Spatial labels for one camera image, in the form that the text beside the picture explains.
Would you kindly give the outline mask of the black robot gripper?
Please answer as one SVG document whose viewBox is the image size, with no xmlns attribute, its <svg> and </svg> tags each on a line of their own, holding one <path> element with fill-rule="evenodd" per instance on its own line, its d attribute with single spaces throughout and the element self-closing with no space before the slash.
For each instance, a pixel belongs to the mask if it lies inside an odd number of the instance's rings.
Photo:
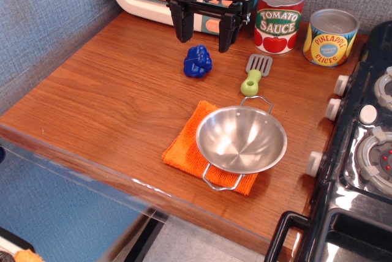
<svg viewBox="0 0 392 262">
<path fill-rule="evenodd" d="M 194 14 L 220 18 L 219 52 L 235 43 L 239 29 L 250 18 L 251 0 L 167 0 L 177 39 L 185 43 L 194 33 Z"/>
</svg>

